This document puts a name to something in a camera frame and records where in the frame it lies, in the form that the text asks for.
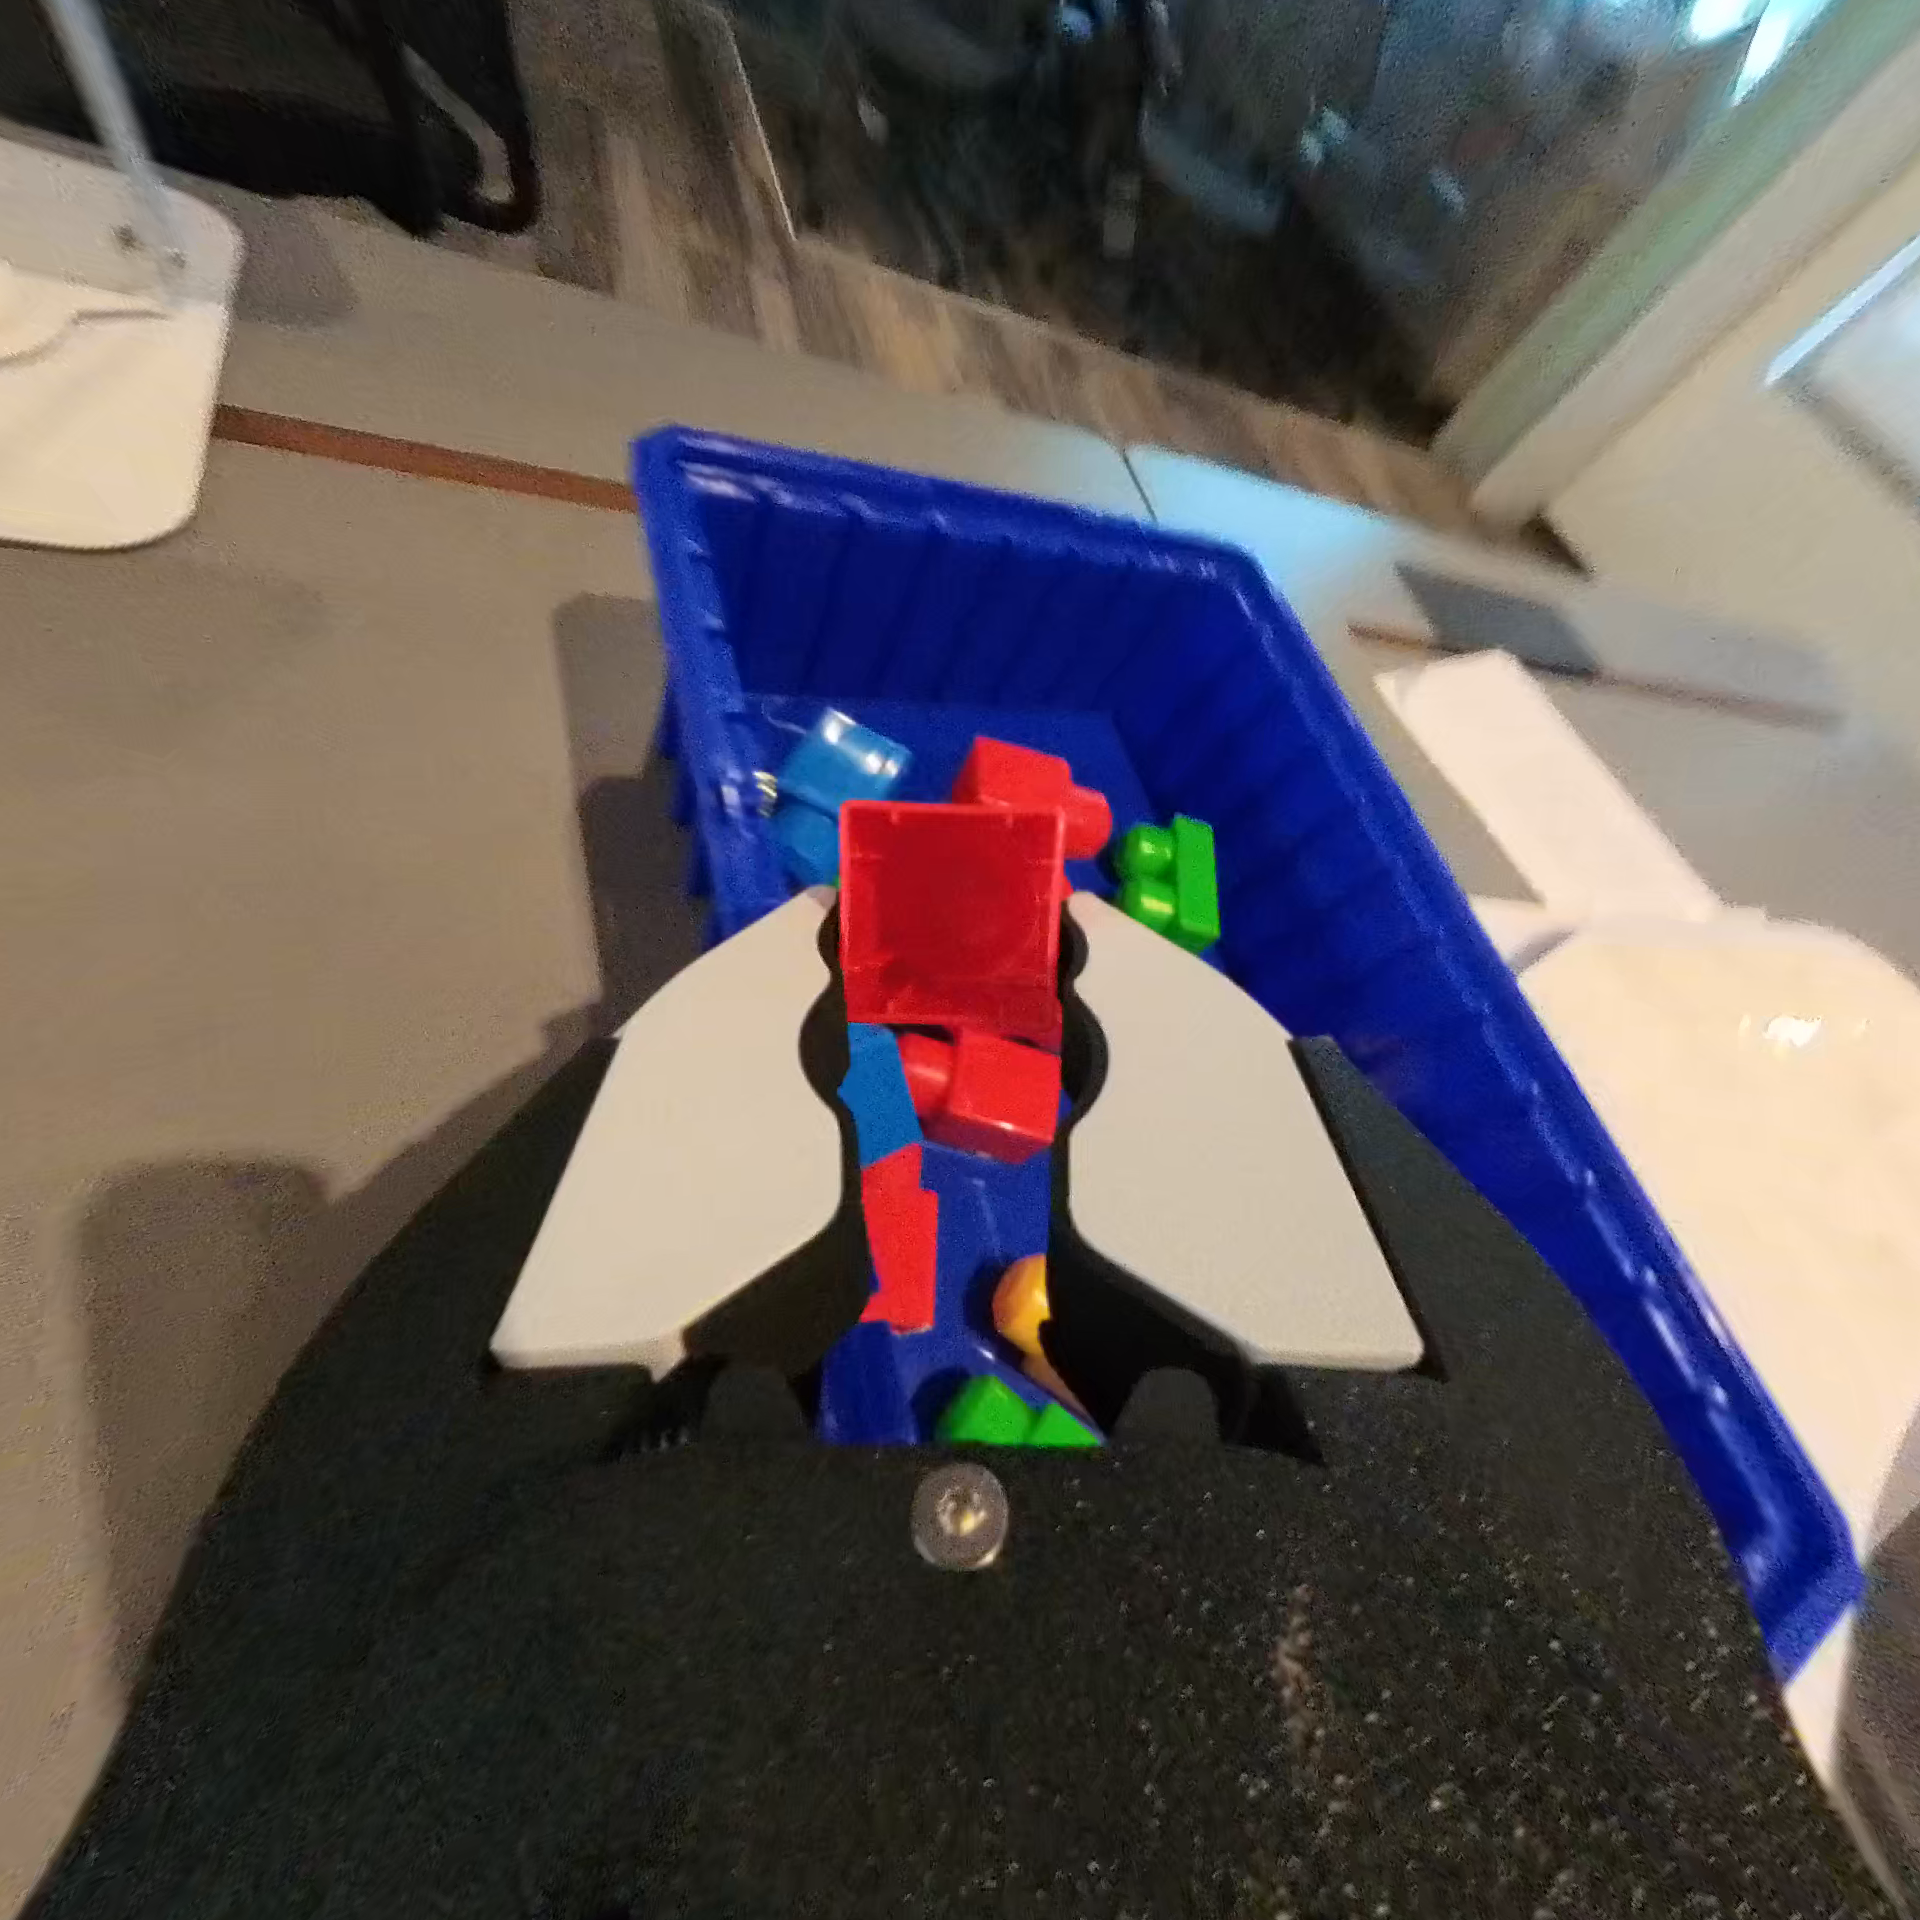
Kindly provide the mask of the pile of mega blocks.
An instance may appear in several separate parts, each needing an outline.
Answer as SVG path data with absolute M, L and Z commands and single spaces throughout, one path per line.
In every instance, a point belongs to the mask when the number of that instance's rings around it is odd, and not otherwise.
M 1134 885 L 1100 864 L 1121 825 L 1170 852 L 1114 731 L 1086 713 L 873 705 L 866 718 L 772 700 L 766 821 L 784 875 L 836 881 L 847 803 L 1004 806 L 1061 821 L 1061 893 Z M 847 1027 L 840 1098 L 855 1121 L 871 1299 L 823 1361 L 816 1433 L 840 1446 L 934 1440 L 1096 1450 L 1049 1370 L 1049 1154 L 1064 1116 L 1056 1041 L 976 1022 L 910 1022 L 874 1004 Z

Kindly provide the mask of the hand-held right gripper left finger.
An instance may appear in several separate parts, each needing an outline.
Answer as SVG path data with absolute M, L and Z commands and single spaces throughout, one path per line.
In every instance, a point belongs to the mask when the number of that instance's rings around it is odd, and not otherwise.
M 804 1373 L 868 1299 L 847 1146 L 801 1027 L 834 902 L 807 888 L 616 1030 L 488 1350 L 503 1370 L 734 1361 Z

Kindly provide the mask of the white flat panel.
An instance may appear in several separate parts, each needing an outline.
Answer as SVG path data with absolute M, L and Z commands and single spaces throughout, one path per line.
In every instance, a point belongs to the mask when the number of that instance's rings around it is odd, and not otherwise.
M 1712 888 L 1500 652 L 1392 667 L 1375 690 L 1553 924 L 1702 924 Z

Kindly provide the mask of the black office chair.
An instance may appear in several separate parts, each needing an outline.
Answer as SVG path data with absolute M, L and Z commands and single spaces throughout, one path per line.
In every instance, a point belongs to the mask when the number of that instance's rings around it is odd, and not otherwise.
M 414 236 L 538 212 L 501 3 L 103 8 L 156 155 L 266 198 L 364 201 Z

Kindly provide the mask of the red single-stud mega block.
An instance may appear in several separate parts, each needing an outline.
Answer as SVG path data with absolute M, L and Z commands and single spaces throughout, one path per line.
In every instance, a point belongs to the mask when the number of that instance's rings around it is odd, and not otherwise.
M 839 976 L 855 1025 L 1058 1049 L 1058 806 L 852 801 L 839 852 Z

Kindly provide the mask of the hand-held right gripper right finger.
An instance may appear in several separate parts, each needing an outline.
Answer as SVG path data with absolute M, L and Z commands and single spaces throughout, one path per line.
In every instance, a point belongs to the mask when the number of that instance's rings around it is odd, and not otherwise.
M 1423 1338 L 1285 1025 L 1101 896 L 1071 893 L 1068 920 L 1103 1045 L 1062 1149 L 1086 1249 L 1233 1357 L 1414 1368 Z

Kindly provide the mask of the blue plastic bin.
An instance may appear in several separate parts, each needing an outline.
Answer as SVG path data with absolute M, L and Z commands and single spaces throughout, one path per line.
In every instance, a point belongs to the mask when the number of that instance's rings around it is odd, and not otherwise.
M 1865 1588 L 1840 1507 L 1262 570 L 1134 518 L 682 425 L 632 441 L 630 485 L 703 942 L 788 896 L 752 785 L 772 721 L 809 706 L 910 747 L 912 796 L 1013 723 L 1088 750 L 1118 827 L 1209 822 L 1214 957 L 1341 1045 L 1581 1300 L 1798 1675 Z

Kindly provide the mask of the grey flat pad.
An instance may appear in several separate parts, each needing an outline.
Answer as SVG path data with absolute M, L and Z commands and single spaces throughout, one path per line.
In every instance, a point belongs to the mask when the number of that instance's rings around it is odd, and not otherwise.
M 1822 656 L 1712 616 L 1641 604 L 1598 588 L 1548 600 L 1452 571 L 1396 565 L 1432 649 L 1506 653 L 1562 681 L 1592 681 L 1836 728 L 1844 700 Z

